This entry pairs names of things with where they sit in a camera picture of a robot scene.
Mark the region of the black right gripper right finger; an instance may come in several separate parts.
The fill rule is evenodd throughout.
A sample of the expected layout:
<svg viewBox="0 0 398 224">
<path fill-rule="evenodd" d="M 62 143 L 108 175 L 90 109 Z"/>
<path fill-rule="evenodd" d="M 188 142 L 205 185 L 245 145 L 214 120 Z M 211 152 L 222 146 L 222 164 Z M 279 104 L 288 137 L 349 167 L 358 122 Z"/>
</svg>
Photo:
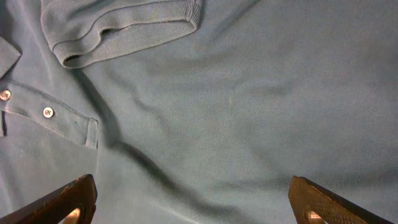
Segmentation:
<svg viewBox="0 0 398 224">
<path fill-rule="evenodd" d="M 298 224 L 392 224 L 305 177 L 292 177 L 288 198 Z"/>
</svg>

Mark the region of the blue polo shirt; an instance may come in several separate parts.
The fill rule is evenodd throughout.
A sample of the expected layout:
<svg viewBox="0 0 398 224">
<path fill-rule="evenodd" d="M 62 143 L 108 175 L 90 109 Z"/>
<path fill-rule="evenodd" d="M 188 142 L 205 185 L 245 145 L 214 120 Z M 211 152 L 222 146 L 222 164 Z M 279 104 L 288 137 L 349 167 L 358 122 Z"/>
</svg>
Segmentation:
<svg viewBox="0 0 398 224">
<path fill-rule="evenodd" d="M 1 215 L 294 223 L 304 176 L 397 221 L 396 1 L 2 1 Z"/>
</svg>

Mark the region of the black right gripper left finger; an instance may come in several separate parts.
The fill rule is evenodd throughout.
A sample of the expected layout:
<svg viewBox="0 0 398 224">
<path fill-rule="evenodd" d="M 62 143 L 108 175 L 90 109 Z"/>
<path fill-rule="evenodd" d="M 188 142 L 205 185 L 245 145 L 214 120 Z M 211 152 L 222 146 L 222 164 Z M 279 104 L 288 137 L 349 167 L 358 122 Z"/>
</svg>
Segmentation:
<svg viewBox="0 0 398 224">
<path fill-rule="evenodd" d="M 86 174 L 2 217 L 1 223 L 90 224 L 96 211 L 97 197 L 94 178 L 91 174 Z"/>
</svg>

